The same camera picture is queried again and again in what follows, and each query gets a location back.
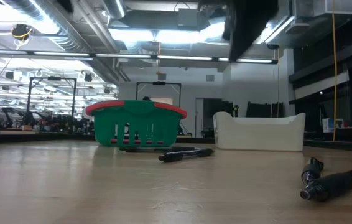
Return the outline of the white ceiling unit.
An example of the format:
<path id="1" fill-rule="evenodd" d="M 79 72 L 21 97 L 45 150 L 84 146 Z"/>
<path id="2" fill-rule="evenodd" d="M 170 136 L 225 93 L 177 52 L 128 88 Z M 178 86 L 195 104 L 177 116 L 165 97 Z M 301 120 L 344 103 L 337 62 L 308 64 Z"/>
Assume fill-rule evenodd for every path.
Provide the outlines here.
<path id="1" fill-rule="evenodd" d="M 352 0 L 313 0 L 313 15 L 323 14 L 352 15 Z"/>

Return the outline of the bright ceiling light panel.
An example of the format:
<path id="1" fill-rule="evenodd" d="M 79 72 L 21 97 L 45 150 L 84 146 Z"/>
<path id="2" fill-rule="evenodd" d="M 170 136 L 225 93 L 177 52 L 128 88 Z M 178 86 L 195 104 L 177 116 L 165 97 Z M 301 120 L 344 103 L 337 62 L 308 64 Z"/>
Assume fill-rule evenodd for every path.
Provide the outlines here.
<path id="1" fill-rule="evenodd" d="M 123 42 L 161 42 L 165 44 L 196 44 L 204 42 L 217 42 L 221 40 L 219 32 L 204 29 L 198 31 L 184 30 L 135 30 L 135 29 L 109 29 L 114 40 Z"/>

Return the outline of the background work table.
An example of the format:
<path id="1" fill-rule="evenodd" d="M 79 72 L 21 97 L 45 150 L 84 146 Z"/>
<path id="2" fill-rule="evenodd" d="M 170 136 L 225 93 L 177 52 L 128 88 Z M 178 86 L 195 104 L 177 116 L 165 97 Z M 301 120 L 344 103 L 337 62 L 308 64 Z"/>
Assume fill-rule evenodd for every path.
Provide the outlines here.
<path id="1" fill-rule="evenodd" d="M 34 131 L 0 131 L 0 144 L 32 141 L 81 140 L 94 141 L 94 135 L 37 133 Z"/>

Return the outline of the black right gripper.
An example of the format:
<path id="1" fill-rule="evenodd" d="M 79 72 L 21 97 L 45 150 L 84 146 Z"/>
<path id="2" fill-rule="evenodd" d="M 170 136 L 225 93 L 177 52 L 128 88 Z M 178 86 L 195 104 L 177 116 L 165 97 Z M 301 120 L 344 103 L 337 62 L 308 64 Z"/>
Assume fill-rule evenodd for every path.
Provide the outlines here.
<path id="1" fill-rule="evenodd" d="M 229 60 L 237 61 L 257 39 L 254 22 L 271 20 L 279 11 L 279 0 L 226 0 L 231 28 Z"/>

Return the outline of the long ceiling light strip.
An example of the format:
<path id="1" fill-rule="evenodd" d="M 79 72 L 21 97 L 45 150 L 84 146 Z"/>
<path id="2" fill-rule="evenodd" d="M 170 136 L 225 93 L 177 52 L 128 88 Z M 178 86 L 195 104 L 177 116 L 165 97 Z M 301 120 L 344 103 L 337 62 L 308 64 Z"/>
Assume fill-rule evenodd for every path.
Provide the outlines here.
<path id="1" fill-rule="evenodd" d="M 221 62 L 232 63 L 224 57 L 197 57 L 197 56 L 178 56 L 178 55 L 144 55 L 144 54 L 101 54 L 101 53 L 80 53 L 80 52 L 50 52 L 50 51 L 32 51 L 32 50 L 2 50 L 0 57 L 16 56 L 19 58 L 70 58 L 75 60 L 93 60 L 94 58 L 115 58 L 115 59 L 143 59 L 143 60 L 186 60 L 199 62 Z M 262 58 L 239 58 L 233 63 L 253 63 L 253 64 L 277 64 L 275 59 Z"/>

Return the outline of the white plastic bin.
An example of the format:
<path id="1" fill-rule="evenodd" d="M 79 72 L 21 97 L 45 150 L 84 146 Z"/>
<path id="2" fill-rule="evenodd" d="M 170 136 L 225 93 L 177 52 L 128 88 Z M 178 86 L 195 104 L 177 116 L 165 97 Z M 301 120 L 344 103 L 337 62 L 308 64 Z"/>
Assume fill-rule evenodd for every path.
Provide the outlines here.
<path id="1" fill-rule="evenodd" d="M 285 118 L 213 116 L 215 144 L 219 149 L 291 151 L 303 149 L 305 114 Z"/>

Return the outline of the silver ventilation duct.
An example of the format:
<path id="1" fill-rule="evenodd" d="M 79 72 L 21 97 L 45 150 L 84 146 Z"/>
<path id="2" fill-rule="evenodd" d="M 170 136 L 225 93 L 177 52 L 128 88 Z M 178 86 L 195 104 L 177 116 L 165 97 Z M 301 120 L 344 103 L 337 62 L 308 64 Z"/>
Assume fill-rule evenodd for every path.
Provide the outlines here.
<path id="1" fill-rule="evenodd" d="M 102 0 L 111 19 L 122 19 L 126 15 L 126 4 L 124 0 Z"/>

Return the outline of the green basket with orange handles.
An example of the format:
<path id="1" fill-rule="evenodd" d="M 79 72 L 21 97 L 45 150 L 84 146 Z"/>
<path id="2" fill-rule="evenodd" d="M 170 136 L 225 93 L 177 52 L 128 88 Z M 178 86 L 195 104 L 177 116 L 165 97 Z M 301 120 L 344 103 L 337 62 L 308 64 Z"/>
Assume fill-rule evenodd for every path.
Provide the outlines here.
<path id="1" fill-rule="evenodd" d="M 86 107 L 102 146 L 168 147 L 176 142 L 187 112 L 167 103 L 143 100 L 102 101 Z"/>

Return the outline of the small black gantry frame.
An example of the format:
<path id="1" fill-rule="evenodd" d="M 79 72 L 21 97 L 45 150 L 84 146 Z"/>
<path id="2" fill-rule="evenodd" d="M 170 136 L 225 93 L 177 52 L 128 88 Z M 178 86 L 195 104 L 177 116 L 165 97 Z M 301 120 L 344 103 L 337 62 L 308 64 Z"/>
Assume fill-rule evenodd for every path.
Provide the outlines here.
<path id="1" fill-rule="evenodd" d="M 136 82 L 136 93 L 135 93 L 135 99 L 138 100 L 138 94 L 139 94 L 139 85 L 140 84 L 151 84 L 151 85 L 157 85 L 157 86 L 164 86 L 164 85 L 177 85 L 179 87 L 178 91 L 178 98 L 179 101 L 181 101 L 181 96 L 182 96 L 182 84 L 181 83 L 169 83 L 169 82 L 163 82 L 163 81 L 154 81 L 154 82 Z"/>

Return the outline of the white and blue box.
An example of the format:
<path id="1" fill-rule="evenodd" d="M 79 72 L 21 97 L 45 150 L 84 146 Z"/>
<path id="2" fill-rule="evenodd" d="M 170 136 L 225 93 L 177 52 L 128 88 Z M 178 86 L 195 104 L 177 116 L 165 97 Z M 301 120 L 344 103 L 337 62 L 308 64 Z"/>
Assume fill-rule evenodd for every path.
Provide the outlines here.
<path id="1" fill-rule="evenodd" d="M 341 129 L 344 126 L 343 119 L 336 119 L 334 121 L 333 118 L 323 118 L 322 119 L 322 131 L 324 133 L 332 133 L 334 129 Z"/>

